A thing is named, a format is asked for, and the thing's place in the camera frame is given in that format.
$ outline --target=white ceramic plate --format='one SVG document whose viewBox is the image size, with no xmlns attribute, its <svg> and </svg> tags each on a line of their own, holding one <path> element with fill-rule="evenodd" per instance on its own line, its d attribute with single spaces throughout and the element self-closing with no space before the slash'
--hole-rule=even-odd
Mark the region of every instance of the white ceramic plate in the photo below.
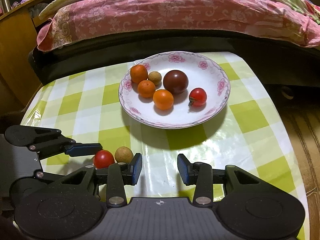
<svg viewBox="0 0 320 240">
<path fill-rule="evenodd" d="M 162 111 L 154 106 L 152 98 L 142 98 L 137 93 L 137 84 L 131 82 L 130 70 L 119 86 L 119 100 L 123 109 L 137 121 L 162 129 L 180 129 L 203 123 L 214 117 L 227 103 L 230 82 L 224 70 L 211 59 L 201 54 L 171 51 L 147 57 L 137 64 L 144 65 L 148 73 L 158 71 L 164 75 L 170 70 L 183 71 L 189 85 L 185 92 L 174 96 L 173 107 Z M 197 87 L 207 93 L 207 102 L 201 107 L 189 107 L 189 94 Z M 162 83 L 156 89 L 164 89 Z"/>
</svg>

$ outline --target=checkered tablecloth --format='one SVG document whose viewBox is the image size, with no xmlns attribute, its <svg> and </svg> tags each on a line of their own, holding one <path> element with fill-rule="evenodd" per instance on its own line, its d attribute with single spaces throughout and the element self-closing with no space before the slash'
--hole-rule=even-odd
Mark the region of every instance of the checkered tablecloth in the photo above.
<svg viewBox="0 0 320 240">
<path fill-rule="evenodd" d="M 129 117 L 121 108 L 118 87 L 136 62 L 106 66 L 58 79 L 44 86 L 21 124 L 58 128 L 77 142 L 99 142 L 114 153 L 127 146 L 143 155 L 138 185 L 125 186 L 127 197 L 189 196 L 177 168 L 177 155 L 213 168 L 237 165 L 297 197 L 306 209 L 299 239 L 309 239 L 308 204 L 291 143 L 266 90 L 247 63 L 229 52 L 203 55 L 217 62 L 231 82 L 228 105 L 211 120 L 186 129 L 162 130 Z M 42 160 L 44 171 L 68 174 L 92 163 L 93 156 L 60 154 Z M 214 199 L 223 198 L 214 185 Z"/>
</svg>

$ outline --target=pink floral bedsheet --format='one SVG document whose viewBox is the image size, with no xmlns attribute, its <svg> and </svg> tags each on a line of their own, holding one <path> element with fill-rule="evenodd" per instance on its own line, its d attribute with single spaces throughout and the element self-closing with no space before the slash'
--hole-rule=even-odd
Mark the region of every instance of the pink floral bedsheet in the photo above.
<svg viewBox="0 0 320 240">
<path fill-rule="evenodd" d="M 213 29 L 320 44 L 320 26 L 274 0 L 82 0 L 58 10 L 37 37 L 38 49 L 112 33 L 159 29 Z"/>
</svg>

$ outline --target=cherry tomato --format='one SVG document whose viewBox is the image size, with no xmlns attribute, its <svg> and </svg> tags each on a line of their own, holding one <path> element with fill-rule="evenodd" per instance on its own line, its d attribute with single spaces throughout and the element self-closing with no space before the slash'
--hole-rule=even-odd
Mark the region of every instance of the cherry tomato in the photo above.
<svg viewBox="0 0 320 240">
<path fill-rule="evenodd" d="M 203 106 L 207 100 L 207 93 L 202 88 L 195 88 L 189 95 L 189 106 Z"/>
<path fill-rule="evenodd" d="M 106 150 L 98 151 L 93 159 L 93 165 L 97 169 L 107 168 L 113 163 L 115 163 L 115 159 L 112 153 Z"/>
</svg>

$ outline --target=orange fruit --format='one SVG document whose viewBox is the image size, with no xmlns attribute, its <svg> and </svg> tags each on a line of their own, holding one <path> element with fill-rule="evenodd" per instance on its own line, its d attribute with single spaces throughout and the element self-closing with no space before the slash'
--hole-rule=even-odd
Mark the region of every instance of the orange fruit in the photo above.
<svg viewBox="0 0 320 240">
<path fill-rule="evenodd" d="M 144 98 L 151 98 L 155 91 L 156 86 L 150 80 L 142 80 L 138 85 L 138 93 Z"/>
<path fill-rule="evenodd" d="M 160 110 L 168 110 L 173 106 L 173 95 L 165 89 L 159 89 L 153 94 L 153 102 Z"/>
<path fill-rule="evenodd" d="M 141 81 L 148 79 L 148 71 L 144 65 L 135 65 L 130 69 L 130 76 L 134 83 L 139 84 Z"/>
</svg>

